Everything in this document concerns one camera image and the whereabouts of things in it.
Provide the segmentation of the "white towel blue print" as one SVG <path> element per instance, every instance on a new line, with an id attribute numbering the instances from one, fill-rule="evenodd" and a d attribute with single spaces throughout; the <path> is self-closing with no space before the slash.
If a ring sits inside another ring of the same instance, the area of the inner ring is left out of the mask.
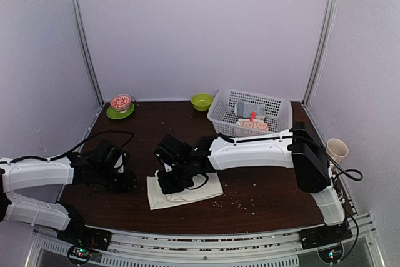
<path id="1" fill-rule="evenodd" d="M 194 189 L 185 189 L 182 192 L 163 194 L 158 183 L 159 171 L 154 176 L 147 177 L 147 199 L 151 211 L 166 209 L 185 204 L 196 203 L 223 195 L 223 187 L 217 173 L 207 173 L 208 181 L 201 175 L 194 178 Z"/>

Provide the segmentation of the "orange bunny pattern towel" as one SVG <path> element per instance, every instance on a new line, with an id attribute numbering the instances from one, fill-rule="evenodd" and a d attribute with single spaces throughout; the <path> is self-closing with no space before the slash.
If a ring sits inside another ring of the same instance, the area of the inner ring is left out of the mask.
<path id="1" fill-rule="evenodd" d="M 236 122 L 238 126 L 244 126 L 253 130 L 269 131 L 269 126 L 260 119 L 238 119 Z"/>

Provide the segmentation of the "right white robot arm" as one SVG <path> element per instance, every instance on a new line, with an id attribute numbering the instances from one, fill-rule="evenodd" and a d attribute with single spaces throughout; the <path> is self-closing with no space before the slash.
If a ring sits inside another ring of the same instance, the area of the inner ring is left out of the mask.
<path id="1" fill-rule="evenodd" d="M 312 138 L 303 123 L 262 136 L 203 136 L 194 145 L 167 134 L 154 154 L 164 169 L 147 179 L 152 210 L 195 202 L 194 196 L 188 196 L 193 190 L 202 193 L 201 199 L 221 195 L 222 187 L 214 175 L 217 171 L 261 166 L 292 168 L 298 188 L 314 198 L 322 213 L 323 241 L 333 243 L 344 233 L 345 212 L 334 188 L 330 157 L 321 140 Z"/>

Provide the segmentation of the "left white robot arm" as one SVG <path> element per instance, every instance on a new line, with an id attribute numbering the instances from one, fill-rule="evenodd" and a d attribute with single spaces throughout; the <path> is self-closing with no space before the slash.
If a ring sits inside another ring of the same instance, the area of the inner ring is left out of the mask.
<path id="1" fill-rule="evenodd" d="M 1 220 L 65 231 L 76 244 L 84 244 L 90 232 L 83 217 L 73 206 L 57 202 L 56 192 L 74 184 L 130 192 L 135 177 L 129 159 L 125 149 L 107 140 L 86 153 L 1 158 Z"/>

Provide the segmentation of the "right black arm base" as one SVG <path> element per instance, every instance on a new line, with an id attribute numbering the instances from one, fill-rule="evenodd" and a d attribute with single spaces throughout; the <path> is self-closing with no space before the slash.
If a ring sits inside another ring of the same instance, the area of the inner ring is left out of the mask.
<path id="1" fill-rule="evenodd" d="M 342 224 L 334 226 L 323 225 L 302 229 L 298 235 L 303 250 L 306 250 L 341 243 L 345 239 L 352 238 L 353 232 L 349 227 L 349 223 L 344 221 Z"/>

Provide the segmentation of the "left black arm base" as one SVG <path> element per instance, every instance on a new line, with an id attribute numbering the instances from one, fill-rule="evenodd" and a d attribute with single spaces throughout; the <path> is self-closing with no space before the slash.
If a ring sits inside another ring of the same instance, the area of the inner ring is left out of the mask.
<path id="1" fill-rule="evenodd" d="M 111 242 L 112 233 L 103 229 L 90 228 L 80 212 L 70 204 L 63 205 L 70 218 L 66 229 L 56 230 L 57 238 L 74 246 L 89 249 L 107 251 Z"/>

